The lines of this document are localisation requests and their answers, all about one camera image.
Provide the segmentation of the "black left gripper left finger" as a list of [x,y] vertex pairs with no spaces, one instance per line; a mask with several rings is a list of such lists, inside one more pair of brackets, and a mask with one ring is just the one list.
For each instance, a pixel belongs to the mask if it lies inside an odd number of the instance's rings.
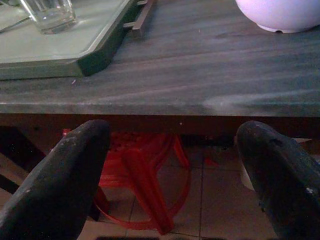
[[110,126],[101,119],[89,120],[65,135],[3,206],[1,239],[77,239],[109,145]]

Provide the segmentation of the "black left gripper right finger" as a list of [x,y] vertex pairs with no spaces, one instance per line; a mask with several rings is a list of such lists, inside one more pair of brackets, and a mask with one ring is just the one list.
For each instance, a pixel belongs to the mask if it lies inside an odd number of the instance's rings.
[[281,240],[320,238],[320,163],[294,139],[259,121],[236,132],[259,207]]

